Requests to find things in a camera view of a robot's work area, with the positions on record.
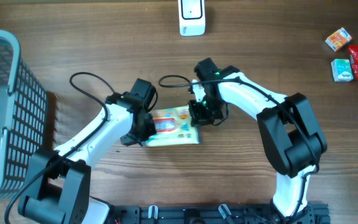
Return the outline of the teal tissue pack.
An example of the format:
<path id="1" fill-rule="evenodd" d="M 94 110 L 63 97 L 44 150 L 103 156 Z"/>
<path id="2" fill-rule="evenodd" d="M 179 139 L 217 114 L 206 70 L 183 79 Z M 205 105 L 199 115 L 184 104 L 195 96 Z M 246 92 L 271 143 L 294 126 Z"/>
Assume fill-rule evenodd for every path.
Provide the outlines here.
<path id="1" fill-rule="evenodd" d="M 331 62 L 335 82 L 350 82 L 353 80 L 351 64 L 348 59 L 334 59 Z"/>

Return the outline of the orange tissue pack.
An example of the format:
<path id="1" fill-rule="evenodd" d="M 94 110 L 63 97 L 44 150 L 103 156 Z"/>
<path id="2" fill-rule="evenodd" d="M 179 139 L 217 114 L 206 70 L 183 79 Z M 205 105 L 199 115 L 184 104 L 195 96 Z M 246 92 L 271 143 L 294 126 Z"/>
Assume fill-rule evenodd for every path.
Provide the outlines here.
<path id="1" fill-rule="evenodd" d="M 348 44 L 352 40 L 352 36 L 345 28 L 340 28 L 329 37 L 326 38 L 325 43 L 334 51 L 337 52 L 343 46 Z"/>

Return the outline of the white wet wipes pack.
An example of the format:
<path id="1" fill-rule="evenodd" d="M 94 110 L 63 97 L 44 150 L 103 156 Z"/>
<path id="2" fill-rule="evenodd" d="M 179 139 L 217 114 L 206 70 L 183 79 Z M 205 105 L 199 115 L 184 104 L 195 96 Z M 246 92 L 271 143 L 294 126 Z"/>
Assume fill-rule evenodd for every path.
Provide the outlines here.
<path id="1" fill-rule="evenodd" d="M 151 111 L 156 134 L 144 143 L 147 147 L 200 144 L 198 128 L 191 125 L 189 106 Z"/>

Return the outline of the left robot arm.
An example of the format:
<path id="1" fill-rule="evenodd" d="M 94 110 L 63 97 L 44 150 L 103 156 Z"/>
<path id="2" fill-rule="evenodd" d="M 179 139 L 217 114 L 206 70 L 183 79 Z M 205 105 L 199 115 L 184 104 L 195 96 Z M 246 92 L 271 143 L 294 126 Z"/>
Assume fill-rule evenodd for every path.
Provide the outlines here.
<path id="1" fill-rule="evenodd" d="M 30 159 L 19 215 L 38 223 L 112 223 L 112 205 L 90 196 L 91 171 L 120 141 L 143 144 L 156 133 L 149 105 L 155 87 L 137 79 L 129 92 L 113 93 L 85 128 L 54 151 Z"/>

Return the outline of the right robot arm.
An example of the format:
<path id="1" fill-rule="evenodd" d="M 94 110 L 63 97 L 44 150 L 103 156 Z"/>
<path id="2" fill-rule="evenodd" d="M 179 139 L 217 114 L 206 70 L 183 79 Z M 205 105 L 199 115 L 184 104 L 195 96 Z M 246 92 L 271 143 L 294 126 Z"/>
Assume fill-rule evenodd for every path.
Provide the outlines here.
<path id="1" fill-rule="evenodd" d="M 220 125 L 230 104 L 258 124 L 265 155 L 277 171 L 273 206 L 288 223 L 306 208 L 310 177 L 328 145 L 305 95 L 274 93 L 248 79 L 238 68 L 218 68 L 211 58 L 195 66 L 189 102 L 192 126 Z"/>

